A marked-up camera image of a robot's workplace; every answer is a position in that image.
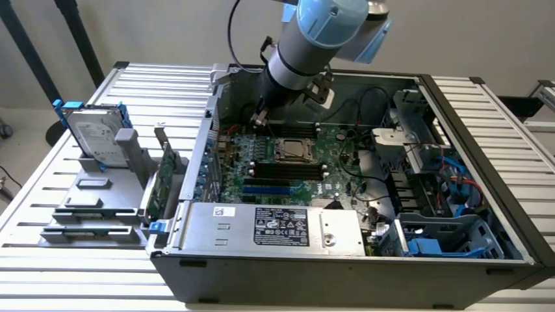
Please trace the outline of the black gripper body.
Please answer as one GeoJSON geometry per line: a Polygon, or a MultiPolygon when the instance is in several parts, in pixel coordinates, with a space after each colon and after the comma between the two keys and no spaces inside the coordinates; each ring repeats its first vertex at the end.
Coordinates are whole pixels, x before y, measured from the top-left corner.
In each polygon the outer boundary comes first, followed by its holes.
{"type": "Polygon", "coordinates": [[[255,127],[266,126],[271,111],[290,105],[301,96],[301,90],[283,87],[271,76],[269,70],[259,75],[259,99],[251,116],[255,127]]]}

